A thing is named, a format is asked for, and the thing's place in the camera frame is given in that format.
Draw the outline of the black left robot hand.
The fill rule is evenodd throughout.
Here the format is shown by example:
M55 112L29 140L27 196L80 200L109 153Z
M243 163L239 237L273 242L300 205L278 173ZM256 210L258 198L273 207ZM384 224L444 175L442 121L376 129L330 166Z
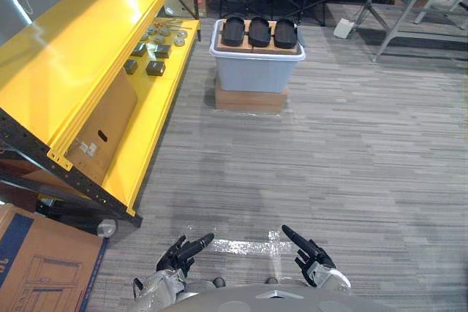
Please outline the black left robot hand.
M192 242L182 235L161 256L156 264L156 270L181 270L186 278L190 267L195 263L195 255L203 251L213 239L214 233L212 232Z

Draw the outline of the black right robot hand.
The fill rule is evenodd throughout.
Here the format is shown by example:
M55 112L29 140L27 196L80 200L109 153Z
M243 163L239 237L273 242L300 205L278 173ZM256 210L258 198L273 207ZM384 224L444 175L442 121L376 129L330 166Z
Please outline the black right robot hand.
M316 277L320 269L336 269L332 258L319 247L312 239L305 239L287 225L282 225L282 231L299 247L295 263L299 266L306 282L313 287L318 287L319 278Z

